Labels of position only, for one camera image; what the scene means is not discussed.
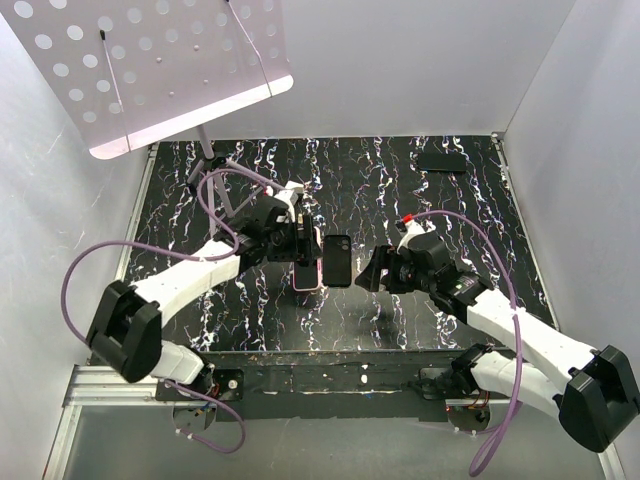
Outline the bare black phone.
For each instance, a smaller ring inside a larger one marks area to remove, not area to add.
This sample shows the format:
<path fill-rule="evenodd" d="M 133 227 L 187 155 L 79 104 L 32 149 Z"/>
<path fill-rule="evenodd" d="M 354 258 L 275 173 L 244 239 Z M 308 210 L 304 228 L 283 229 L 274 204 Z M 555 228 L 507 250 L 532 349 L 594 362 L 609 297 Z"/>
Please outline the bare black phone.
<path fill-rule="evenodd" d="M 416 157 L 417 167 L 426 172 L 464 174 L 466 163 L 466 157 L 460 153 L 422 152 Z"/>

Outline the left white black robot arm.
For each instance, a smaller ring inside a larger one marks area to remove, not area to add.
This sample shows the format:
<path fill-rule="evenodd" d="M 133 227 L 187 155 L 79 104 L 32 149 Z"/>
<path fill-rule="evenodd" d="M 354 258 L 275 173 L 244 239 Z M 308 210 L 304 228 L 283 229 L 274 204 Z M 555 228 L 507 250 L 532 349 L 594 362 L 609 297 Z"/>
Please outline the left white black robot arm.
<path fill-rule="evenodd" d="M 114 281 L 103 292 L 86 340 L 129 383 L 168 380 L 193 400 L 213 386 L 214 367 L 194 348 L 164 339 L 177 313 L 209 290 L 264 262 L 292 263 L 320 274 L 320 229 L 293 200 L 263 196 L 253 209 L 222 225 L 191 259 L 133 284 Z"/>

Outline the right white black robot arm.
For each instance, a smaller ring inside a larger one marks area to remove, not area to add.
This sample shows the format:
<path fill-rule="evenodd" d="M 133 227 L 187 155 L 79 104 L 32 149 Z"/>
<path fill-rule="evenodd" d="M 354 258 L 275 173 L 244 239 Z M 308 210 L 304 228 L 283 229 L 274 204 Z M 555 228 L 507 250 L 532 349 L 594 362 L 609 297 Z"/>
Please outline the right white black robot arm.
<path fill-rule="evenodd" d="M 639 415 L 639 387 L 627 355 L 596 349 L 541 322 L 478 274 L 459 268 L 434 233 L 409 233 L 399 246 L 378 246 L 355 282 L 376 292 L 420 291 L 443 313 L 488 334 L 523 357 L 518 365 L 476 345 L 433 381 L 464 397 L 510 396 L 556 418 L 585 449 L 602 453 Z"/>

